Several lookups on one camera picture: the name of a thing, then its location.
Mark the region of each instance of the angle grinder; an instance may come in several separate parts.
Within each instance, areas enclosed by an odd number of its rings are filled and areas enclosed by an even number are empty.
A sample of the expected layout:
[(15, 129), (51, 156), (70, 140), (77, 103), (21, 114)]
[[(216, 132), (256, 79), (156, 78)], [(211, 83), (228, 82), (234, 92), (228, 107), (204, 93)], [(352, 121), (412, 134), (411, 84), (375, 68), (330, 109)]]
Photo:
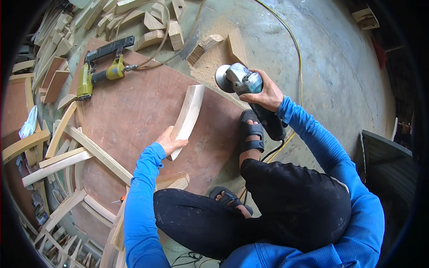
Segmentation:
[[(261, 93), (263, 88), (262, 78), (259, 73), (249, 71), (241, 63), (219, 67), (216, 71), (216, 82), (223, 91), (227, 93), (235, 92), (239, 96), (244, 93)], [(274, 112), (263, 108), (259, 104), (249, 103), (249, 106), (272, 140), (284, 140), (286, 137), (286, 123), (280, 120)]]

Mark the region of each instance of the sanding disc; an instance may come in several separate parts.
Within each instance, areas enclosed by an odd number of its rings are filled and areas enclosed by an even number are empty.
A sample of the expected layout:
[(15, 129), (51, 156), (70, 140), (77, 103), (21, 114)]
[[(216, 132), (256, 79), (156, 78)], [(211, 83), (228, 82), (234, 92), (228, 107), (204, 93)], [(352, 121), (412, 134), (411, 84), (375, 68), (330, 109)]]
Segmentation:
[(228, 68), (231, 67), (231, 65), (222, 65), (219, 67), (216, 71), (216, 83), (221, 88), (221, 90), (227, 92), (227, 93), (234, 93), (233, 85), (231, 82), (227, 80), (227, 74), (226, 71)]

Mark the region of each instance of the red object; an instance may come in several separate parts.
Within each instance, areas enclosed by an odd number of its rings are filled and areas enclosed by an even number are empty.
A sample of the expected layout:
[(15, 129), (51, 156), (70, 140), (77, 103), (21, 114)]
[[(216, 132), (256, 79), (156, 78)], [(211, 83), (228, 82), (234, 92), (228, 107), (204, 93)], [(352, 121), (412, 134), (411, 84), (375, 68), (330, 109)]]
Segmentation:
[(375, 40), (373, 36), (371, 36), (372, 45), (374, 46), (375, 53), (377, 54), (378, 64), (380, 65), (380, 69), (384, 69), (386, 66), (386, 52), (384, 49), (380, 46), (380, 44)]

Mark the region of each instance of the black sandal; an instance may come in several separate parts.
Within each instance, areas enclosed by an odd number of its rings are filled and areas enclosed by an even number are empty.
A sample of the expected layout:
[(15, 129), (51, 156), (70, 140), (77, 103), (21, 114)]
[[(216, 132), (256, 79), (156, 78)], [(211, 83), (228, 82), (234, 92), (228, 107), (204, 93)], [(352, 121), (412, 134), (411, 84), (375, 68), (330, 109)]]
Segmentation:
[[(258, 122), (256, 125), (249, 125), (247, 120)], [(264, 128), (259, 122), (258, 117), (251, 109), (244, 110), (240, 117), (240, 153), (250, 149), (260, 149), (261, 153), (264, 152)], [(245, 142), (244, 140), (250, 135), (259, 135), (260, 141)]]
[[(242, 205), (239, 198), (231, 192), (228, 188), (222, 187), (222, 186), (216, 186), (211, 192), (210, 192), (210, 198), (215, 199), (217, 195), (222, 195), (222, 191), (225, 191), (225, 195), (221, 200), (218, 202), (222, 202), (224, 204), (228, 204), (230, 201), (232, 201), (228, 206), (235, 208), (238, 205)], [(244, 205), (244, 207), (249, 211), (250, 215), (253, 215), (253, 209), (249, 207), (248, 205)]]

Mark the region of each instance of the foot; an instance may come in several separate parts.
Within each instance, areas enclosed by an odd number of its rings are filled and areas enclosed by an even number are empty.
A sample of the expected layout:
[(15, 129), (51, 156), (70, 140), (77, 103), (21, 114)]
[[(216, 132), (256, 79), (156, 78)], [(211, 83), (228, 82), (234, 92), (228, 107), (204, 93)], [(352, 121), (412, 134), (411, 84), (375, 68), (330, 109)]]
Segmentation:
[[(224, 196), (225, 196), (225, 191), (222, 191), (220, 195), (217, 195), (217, 196), (216, 196), (215, 200), (216, 200), (216, 201), (219, 201), (219, 200), (221, 200)], [(244, 218), (248, 219), (248, 218), (251, 218), (251, 217), (252, 217), (252, 215), (250, 215), (249, 211), (246, 209), (246, 207), (245, 207), (245, 206), (243, 206), (243, 205), (238, 205), (238, 206), (236, 206), (236, 208), (238, 208), (239, 210), (241, 210), (241, 212), (242, 212), (242, 213), (243, 213), (243, 215), (244, 215)]]
[[(257, 125), (258, 122), (253, 122), (252, 120), (247, 120), (246, 123), (248, 123), (249, 125)], [(261, 137), (259, 135), (250, 135), (245, 139), (245, 142), (250, 142), (250, 141), (260, 141)], [(245, 159), (248, 158), (252, 158), (255, 160), (260, 160), (261, 159), (261, 150), (260, 149), (250, 149), (248, 151), (242, 152), (240, 154), (240, 158), (239, 158), (239, 165), (241, 167), (241, 164), (243, 163), (243, 161)]]

